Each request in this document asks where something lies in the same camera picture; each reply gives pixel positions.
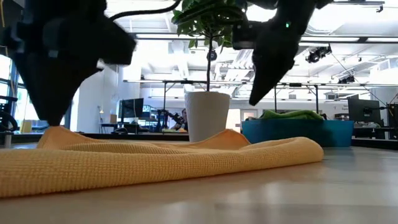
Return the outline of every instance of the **blue bin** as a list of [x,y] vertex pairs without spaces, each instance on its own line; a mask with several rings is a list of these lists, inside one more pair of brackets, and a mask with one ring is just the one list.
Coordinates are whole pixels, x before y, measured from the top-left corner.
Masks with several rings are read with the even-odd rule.
[[307,137],[322,147],[350,147],[353,121],[310,119],[258,119],[242,124],[243,135],[251,143]]

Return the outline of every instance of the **computer monitor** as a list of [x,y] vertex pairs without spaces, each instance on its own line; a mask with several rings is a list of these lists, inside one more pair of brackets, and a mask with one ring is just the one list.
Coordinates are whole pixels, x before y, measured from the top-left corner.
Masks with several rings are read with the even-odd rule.
[[119,117],[121,122],[124,118],[139,118],[142,116],[142,108],[144,107],[144,99],[121,100],[119,103]]
[[348,99],[349,120],[381,124],[379,108],[377,100]]

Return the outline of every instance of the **white pot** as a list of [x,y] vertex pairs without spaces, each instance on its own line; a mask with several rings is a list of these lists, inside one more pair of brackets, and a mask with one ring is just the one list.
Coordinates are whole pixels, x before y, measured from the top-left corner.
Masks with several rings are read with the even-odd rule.
[[225,130],[229,95],[217,92],[185,94],[188,133],[191,142],[198,142]]

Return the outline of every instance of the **yellow towel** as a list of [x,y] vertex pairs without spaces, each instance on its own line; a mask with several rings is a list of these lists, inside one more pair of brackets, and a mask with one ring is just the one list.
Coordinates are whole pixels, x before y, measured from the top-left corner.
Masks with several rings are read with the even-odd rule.
[[38,149],[0,151],[0,197],[180,180],[318,162],[307,138],[249,144],[226,130],[194,144],[100,141],[50,128]]

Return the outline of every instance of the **wooden table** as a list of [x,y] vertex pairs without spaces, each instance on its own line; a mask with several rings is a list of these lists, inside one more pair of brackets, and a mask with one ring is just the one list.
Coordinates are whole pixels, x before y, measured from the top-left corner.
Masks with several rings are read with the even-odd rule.
[[1,224],[398,222],[398,154],[327,149],[322,163],[0,200]]

